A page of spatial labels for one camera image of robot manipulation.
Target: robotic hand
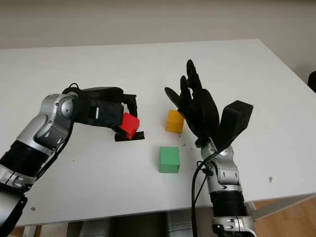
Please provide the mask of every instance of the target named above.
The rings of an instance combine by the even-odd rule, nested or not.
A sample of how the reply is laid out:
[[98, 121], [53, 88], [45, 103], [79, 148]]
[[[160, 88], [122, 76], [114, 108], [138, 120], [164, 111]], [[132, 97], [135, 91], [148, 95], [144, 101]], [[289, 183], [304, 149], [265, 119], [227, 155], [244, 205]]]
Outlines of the robotic hand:
[[198, 172], [202, 170], [213, 204], [213, 232], [220, 237], [256, 237], [252, 218], [247, 215], [244, 206], [231, 147], [232, 141], [247, 128], [253, 106], [235, 101], [224, 108], [219, 123], [217, 107], [210, 93], [202, 88], [191, 60], [187, 62], [187, 75], [188, 79], [181, 77], [180, 96], [168, 87], [165, 92], [197, 136], [196, 146], [201, 148], [203, 158], [192, 181], [193, 236], [198, 237], [195, 205], [199, 193], [195, 195], [195, 182]]
[[124, 138], [122, 102], [137, 117], [136, 95], [124, 94], [118, 87], [80, 90], [75, 85], [44, 98], [39, 114], [0, 159], [0, 237], [16, 225], [27, 203], [24, 193], [57, 159], [75, 122], [109, 127]]

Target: red cube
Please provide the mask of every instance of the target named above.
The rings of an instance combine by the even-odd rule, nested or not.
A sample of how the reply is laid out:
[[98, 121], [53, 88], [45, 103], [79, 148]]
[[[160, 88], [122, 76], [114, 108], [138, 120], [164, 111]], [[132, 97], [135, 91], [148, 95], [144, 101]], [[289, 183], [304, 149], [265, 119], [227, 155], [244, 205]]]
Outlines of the red cube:
[[120, 126], [126, 132], [126, 137], [132, 139], [135, 132], [139, 128], [139, 119], [128, 113], [123, 114], [123, 122]]

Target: cube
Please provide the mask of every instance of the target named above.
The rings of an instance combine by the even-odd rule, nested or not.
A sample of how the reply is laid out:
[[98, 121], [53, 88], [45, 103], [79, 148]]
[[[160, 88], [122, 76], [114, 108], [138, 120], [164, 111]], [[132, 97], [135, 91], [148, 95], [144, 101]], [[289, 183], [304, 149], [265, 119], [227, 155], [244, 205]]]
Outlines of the cube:
[[166, 131], [182, 133], [184, 119], [182, 115], [175, 110], [170, 110], [168, 114], [168, 121]]
[[180, 167], [178, 147], [160, 147], [160, 173], [178, 173]]
[[132, 139], [135, 132], [139, 128], [139, 119], [128, 113], [123, 114], [123, 122], [120, 126], [126, 132], [126, 137]]

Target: yellow cube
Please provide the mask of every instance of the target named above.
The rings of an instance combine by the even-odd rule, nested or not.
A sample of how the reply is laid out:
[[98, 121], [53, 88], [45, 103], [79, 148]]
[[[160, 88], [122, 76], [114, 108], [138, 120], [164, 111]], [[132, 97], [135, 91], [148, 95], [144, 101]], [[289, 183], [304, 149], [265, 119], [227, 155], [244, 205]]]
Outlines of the yellow cube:
[[166, 130], [168, 132], [182, 133], [184, 119], [182, 115], [175, 110], [170, 110]]

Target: wooden floor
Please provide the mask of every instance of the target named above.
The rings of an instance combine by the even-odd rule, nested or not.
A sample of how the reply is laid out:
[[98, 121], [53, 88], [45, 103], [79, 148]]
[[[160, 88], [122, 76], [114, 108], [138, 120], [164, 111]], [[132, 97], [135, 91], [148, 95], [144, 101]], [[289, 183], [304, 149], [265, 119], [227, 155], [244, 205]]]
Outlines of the wooden floor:
[[[261, 201], [255, 205], [260, 208], [269, 203]], [[258, 237], [316, 237], [316, 197], [263, 218], [255, 226]]]

